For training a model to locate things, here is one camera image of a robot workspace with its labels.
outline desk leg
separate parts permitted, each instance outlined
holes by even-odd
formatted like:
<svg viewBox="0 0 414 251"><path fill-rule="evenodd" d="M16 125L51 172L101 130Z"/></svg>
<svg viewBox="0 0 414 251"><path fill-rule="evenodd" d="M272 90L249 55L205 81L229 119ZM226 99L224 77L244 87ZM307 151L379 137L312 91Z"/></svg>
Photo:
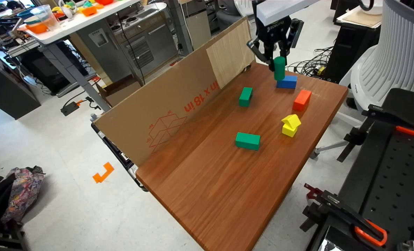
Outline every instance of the desk leg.
<svg viewBox="0 0 414 251"><path fill-rule="evenodd" d="M64 55L64 53L57 47L55 43L48 44L44 48L44 55L52 62L52 64L64 75L70 82L77 82L94 101L100 106L103 111L108 111L111 107L98 92L92 87L86 78L79 72L75 65Z"/></svg>

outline black pegboard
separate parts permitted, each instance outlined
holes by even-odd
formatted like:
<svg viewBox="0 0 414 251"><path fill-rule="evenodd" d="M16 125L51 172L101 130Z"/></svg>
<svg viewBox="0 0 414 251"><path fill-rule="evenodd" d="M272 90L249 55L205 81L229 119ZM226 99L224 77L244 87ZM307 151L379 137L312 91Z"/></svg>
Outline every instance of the black pegboard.
<svg viewBox="0 0 414 251"><path fill-rule="evenodd" d="M414 137L393 132L366 197L362 216L385 229L380 250L396 250L414 226Z"/></svg>

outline green rectangular block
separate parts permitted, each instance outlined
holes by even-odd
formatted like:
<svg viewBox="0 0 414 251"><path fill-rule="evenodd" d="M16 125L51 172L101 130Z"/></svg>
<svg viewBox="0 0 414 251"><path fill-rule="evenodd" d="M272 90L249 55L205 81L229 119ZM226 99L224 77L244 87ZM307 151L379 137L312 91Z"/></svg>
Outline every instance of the green rectangular block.
<svg viewBox="0 0 414 251"><path fill-rule="evenodd" d="M249 107L250 99L252 98L253 89L251 87L244 87L239 97L239 106Z"/></svg>
<svg viewBox="0 0 414 251"><path fill-rule="evenodd" d="M237 147L247 148L257 151L259 149L260 135L251 135L245 133L238 133L236 135L235 144Z"/></svg>

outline orange block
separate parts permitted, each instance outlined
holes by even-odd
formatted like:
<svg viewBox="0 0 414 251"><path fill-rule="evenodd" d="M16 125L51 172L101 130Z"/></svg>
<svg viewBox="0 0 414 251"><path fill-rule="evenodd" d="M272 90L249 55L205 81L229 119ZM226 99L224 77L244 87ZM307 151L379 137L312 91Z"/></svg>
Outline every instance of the orange block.
<svg viewBox="0 0 414 251"><path fill-rule="evenodd" d="M296 111L302 111L305 109L306 105L309 103L311 98L311 91L301 90L295 101L293 102L293 109Z"/></svg>
<svg viewBox="0 0 414 251"><path fill-rule="evenodd" d="M100 176L100 174L98 174L98 173L96 173L94 176L92 176L92 178L94 178L96 183L102 183L105 180L105 178L107 178L108 175L110 175L112 173L112 171L114 170L114 167L112 167L111 163L109 163L109 162L104 164L103 167L105 167L106 173L104 173L102 176Z"/></svg>

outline green cylinder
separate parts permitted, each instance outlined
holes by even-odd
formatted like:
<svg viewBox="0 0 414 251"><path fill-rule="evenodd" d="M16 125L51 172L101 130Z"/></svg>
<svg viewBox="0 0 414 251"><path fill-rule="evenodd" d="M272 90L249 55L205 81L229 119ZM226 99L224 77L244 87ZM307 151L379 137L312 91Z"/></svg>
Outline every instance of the green cylinder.
<svg viewBox="0 0 414 251"><path fill-rule="evenodd" d="M275 80L281 81L285 79L286 59L284 57L276 57L273 60L273 64L275 66L275 72L273 73Z"/></svg>

